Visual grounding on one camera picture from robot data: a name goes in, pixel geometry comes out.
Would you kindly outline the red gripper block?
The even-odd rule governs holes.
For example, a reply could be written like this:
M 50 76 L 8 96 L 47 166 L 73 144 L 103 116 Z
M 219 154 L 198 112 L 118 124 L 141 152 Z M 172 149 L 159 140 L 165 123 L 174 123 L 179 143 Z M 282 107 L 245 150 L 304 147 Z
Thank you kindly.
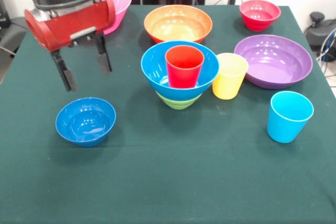
M 68 92 L 77 90 L 77 83 L 66 65 L 59 49 L 70 46 L 72 41 L 90 33 L 96 35 L 98 63 L 102 72 L 112 72 L 109 55 L 106 50 L 104 34 L 98 34 L 115 21 L 113 0 L 86 1 L 80 5 L 56 10 L 57 16 L 51 17 L 48 10 L 33 8 L 25 10 L 25 19 L 29 30 L 38 43 L 51 53 L 59 75 Z

